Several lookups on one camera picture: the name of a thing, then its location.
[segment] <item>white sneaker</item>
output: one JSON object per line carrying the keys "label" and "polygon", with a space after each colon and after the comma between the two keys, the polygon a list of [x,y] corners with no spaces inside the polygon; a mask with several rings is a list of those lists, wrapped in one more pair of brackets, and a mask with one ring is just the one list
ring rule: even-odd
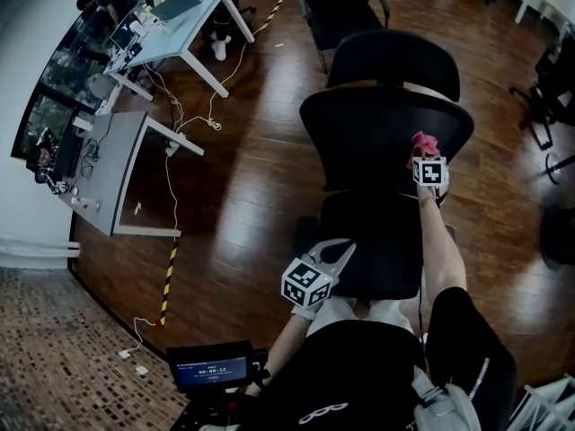
{"label": "white sneaker", "polygon": [[214,41],[212,43],[212,49],[218,61],[226,60],[226,43],[224,41]]}
{"label": "white sneaker", "polygon": [[[209,34],[209,37],[213,40],[213,41],[217,41],[217,35],[216,35],[216,31],[213,31],[212,33]],[[226,37],[226,39],[224,40],[224,43],[227,45],[230,41],[232,41],[232,37],[230,37],[229,35]]]}

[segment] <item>laptop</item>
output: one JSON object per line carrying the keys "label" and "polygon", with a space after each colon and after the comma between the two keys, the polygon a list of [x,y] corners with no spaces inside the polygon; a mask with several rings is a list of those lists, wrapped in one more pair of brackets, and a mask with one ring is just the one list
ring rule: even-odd
{"label": "laptop", "polygon": [[160,21],[170,21],[180,14],[191,10],[194,6],[198,6],[200,3],[200,0],[166,0],[150,13]]}
{"label": "laptop", "polygon": [[137,37],[136,33],[134,33],[130,28],[129,25],[134,22],[138,21],[138,18],[132,13],[128,13],[122,22],[118,24],[116,30],[110,35],[110,40],[122,51],[125,51],[132,40]]}
{"label": "laptop", "polygon": [[75,167],[82,151],[84,140],[75,133],[74,129],[73,126],[66,127],[54,162],[54,172],[63,177],[74,177]]}

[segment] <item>chair armrest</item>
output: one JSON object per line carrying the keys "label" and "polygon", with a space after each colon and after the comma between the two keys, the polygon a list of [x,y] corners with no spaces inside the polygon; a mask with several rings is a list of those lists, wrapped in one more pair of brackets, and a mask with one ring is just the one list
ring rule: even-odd
{"label": "chair armrest", "polygon": [[387,26],[389,25],[389,18],[390,18],[391,13],[392,13],[392,8],[387,3],[387,0],[379,0],[379,3],[381,4],[382,8],[384,8],[385,28],[387,29]]}
{"label": "chair armrest", "polygon": [[312,13],[312,10],[309,9],[306,0],[299,0],[299,5],[302,9],[302,15],[304,19],[307,21],[309,19],[309,15]]}

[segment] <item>window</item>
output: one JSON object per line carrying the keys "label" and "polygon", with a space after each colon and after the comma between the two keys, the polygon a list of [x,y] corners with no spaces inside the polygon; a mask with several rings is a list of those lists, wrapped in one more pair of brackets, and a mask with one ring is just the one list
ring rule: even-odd
{"label": "window", "polygon": [[50,58],[34,89],[13,143],[12,156],[26,158],[44,128],[56,139],[78,113],[93,115],[102,104],[89,86],[108,63],[113,23],[108,13],[84,11]]}

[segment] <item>logo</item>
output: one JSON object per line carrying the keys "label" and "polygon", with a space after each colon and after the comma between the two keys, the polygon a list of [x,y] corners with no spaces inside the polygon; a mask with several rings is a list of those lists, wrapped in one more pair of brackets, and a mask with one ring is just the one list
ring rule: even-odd
{"label": "logo", "polygon": [[321,415],[325,415],[328,412],[337,412],[338,410],[344,410],[346,407],[349,406],[348,402],[344,402],[343,404],[336,404],[333,406],[324,407],[323,409],[318,409],[315,412],[306,415],[301,420],[299,420],[300,425],[305,425],[312,421],[315,417],[320,417]]}

